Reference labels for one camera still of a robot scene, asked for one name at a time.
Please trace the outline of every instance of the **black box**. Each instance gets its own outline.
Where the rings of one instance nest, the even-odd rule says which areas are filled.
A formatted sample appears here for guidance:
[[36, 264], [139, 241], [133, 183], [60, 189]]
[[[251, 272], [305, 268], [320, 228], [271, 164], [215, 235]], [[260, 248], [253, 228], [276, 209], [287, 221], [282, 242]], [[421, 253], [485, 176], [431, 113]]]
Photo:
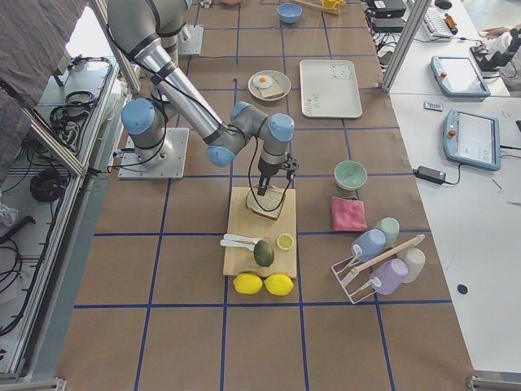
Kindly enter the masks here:
[[403, 0], [368, 0], [367, 6], [376, 19], [401, 18], [407, 9]]
[[375, 19], [373, 20], [373, 31], [375, 33], [401, 33], [405, 27], [402, 19]]

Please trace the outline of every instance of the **pink napkin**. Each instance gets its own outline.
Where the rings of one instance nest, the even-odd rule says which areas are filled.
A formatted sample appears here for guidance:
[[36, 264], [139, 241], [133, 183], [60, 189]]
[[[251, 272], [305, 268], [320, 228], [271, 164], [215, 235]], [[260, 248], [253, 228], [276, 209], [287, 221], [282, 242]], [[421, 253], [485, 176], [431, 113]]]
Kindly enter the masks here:
[[331, 214], [335, 231], [366, 231], [366, 211], [364, 203], [331, 197]]

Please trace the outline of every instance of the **wooden cutting board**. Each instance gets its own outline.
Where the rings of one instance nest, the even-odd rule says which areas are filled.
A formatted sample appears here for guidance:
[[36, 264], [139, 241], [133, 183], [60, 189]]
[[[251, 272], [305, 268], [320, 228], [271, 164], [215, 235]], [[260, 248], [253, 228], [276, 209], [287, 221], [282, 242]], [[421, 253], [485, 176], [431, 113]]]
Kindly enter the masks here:
[[[287, 189], [286, 199], [278, 220], [254, 214], [246, 209], [246, 196], [249, 187], [233, 187], [231, 190], [228, 233], [252, 238], [266, 238], [274, 249], [274, 263], [270, 267], [258, 266], [253, 259], [253, 252], [247, 248], [227, 247], [225, 250], [224, 275], [238, 275], [250, 272], [260, 277], [274, 274], [296, 277], [296, 193]], [[295, 245], [287, 251], [277, 247], [277, 237], [287, 233], [295, 239]]]

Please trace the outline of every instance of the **green avocado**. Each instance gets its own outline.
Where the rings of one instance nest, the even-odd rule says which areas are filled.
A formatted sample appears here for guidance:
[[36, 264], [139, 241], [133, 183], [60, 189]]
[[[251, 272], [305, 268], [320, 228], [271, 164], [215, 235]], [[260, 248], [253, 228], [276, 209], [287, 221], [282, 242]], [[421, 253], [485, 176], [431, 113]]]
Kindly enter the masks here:
[[275, 258], [274, 250], [271, 247], [271, 244], [265, 240], [259, 240], [253, 248], [253, 258], [259, 266], [271, 266], [271, 264], [274, 263]]

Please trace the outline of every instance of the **green bowl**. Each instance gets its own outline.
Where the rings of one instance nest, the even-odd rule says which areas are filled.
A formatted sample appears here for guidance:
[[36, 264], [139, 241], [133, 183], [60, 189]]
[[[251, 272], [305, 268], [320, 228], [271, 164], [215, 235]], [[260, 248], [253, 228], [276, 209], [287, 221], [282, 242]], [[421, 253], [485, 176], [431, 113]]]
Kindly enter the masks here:
[[366, 169], [354, 160], [344, 160], [335, 167], [335, 181], [344, 190], [356, 190], [367, 180]]

